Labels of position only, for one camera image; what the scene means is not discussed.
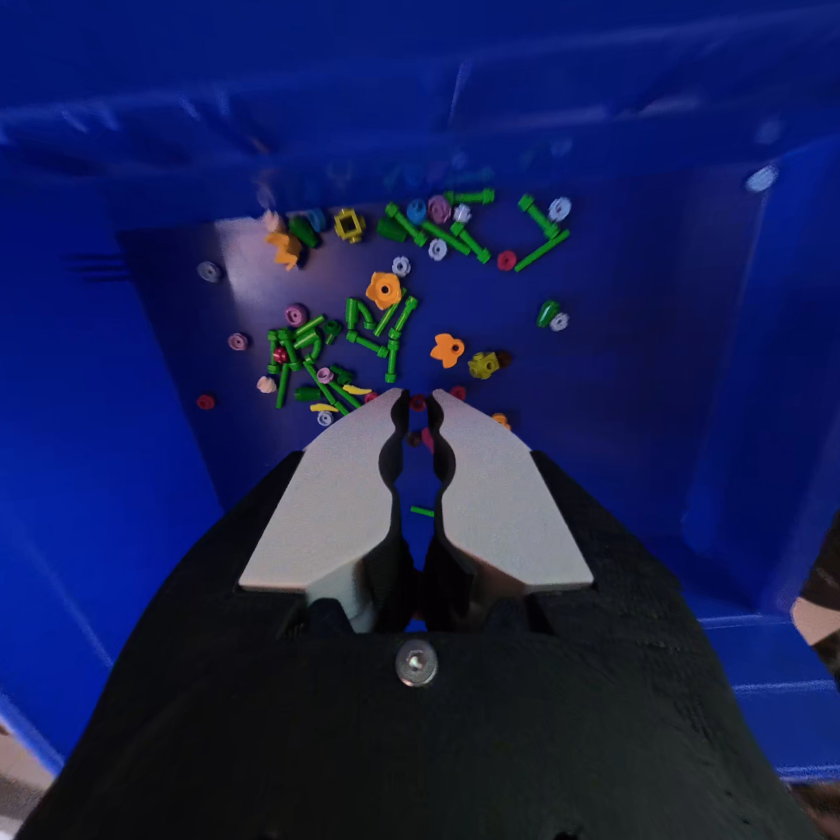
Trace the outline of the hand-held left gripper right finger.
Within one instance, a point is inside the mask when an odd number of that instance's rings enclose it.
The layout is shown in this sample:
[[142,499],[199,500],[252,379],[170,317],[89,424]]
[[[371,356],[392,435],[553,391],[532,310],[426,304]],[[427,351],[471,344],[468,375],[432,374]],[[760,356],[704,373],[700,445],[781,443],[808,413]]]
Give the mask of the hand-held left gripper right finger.
[[591,588],[593,572],[534,451],[447,391],[427,399],[434,539],[424,578],[427,615],[486,615],[503,599]]

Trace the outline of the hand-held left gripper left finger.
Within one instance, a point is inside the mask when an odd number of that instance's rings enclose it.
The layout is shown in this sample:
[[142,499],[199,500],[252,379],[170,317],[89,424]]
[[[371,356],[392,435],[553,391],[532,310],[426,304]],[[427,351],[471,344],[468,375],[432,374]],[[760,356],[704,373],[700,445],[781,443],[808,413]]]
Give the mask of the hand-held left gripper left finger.
[[407,391],[386,391],[322,430],[304,448],[289,484],[239,577],[247,592],[337,600],[346,615],[379,615],[393,584],[375,580],[373,553],[398,530]]

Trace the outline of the blue plastic bin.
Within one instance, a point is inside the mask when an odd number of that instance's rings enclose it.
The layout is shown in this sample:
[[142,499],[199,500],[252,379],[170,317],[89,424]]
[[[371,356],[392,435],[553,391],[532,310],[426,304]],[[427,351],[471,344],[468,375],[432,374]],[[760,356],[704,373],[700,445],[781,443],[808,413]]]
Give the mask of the blue plastic bin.
[[412,265],[397,384],[507,414],[683,582],[780,776],[838,509],[838,2],[2,2],[2,710],[76,744],[182,554],[318,432],[295,302]]

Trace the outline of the pile of small toy bricks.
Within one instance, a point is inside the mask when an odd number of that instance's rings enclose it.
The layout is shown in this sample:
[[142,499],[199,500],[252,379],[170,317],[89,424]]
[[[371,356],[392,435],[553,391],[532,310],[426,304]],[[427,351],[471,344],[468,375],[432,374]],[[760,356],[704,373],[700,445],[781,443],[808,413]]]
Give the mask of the pile of small toy bricks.
[[417,246],[396,219],[349,244],[306,216],[265,231],[251,217],[183,236],[182,289],[168,292],[171,369],[220,508],[229,510],[324,424],[398,385],[412,396],[450,386],[478,408],[510,413],[536,449],[567,459],[574,407],[561,387],[559,330],[569,246],[516,271],[509,249],[486,262],[459,235],[420,228]]

